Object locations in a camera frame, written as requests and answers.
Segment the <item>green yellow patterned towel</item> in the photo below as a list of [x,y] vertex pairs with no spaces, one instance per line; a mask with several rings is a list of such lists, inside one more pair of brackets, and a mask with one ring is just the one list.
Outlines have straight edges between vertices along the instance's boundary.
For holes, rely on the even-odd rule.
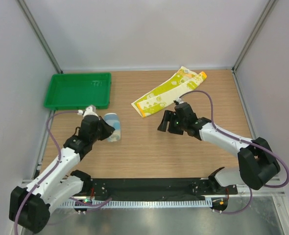
[[131,103],[145,118],[171,105],[179,96],[193,91],[207,78],[205,72],[196,73],[182,66],[170,79]]

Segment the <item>polka dot striped towel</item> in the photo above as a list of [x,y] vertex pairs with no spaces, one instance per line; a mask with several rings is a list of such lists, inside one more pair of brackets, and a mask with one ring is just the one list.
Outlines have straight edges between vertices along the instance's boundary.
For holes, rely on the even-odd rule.
[[119,117],[116,113],[107,113],[103,119],[105,122],[114,128],[114,131],[110,137],[107,138],[109,142],[116,142],[121,139],[121,125]]

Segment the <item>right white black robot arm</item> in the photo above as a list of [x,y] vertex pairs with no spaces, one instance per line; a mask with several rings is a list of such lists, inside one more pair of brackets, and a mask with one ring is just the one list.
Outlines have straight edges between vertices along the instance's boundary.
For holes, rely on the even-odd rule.
[[187,133],[220,147],[238,159],[238,167],[221,167],[209,175],[208,187],[212,193],[219,194],[227,186],[236,184],[246,184],[259,190],[280,171],[265,139],[242,139],[226,130],[219,131],[210,119],[197,117],[186,102],[177,104],[174,111],[166,110],[157,129],[177,135]]

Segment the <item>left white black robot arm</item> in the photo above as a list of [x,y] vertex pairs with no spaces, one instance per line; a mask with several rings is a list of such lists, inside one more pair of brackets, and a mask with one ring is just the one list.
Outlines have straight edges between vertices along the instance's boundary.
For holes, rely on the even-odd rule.
[[66,180],[63,178],[92,150],[95,142],[109,138],[114,131],[97,114],[85,115],[51,164],[27,186],[12,190],[9,219],[14,223],[14,234],[18,234],[19,226],[39,233],[60,204],[77,193],[85,196],[91,192],[90,175],[77,171]]

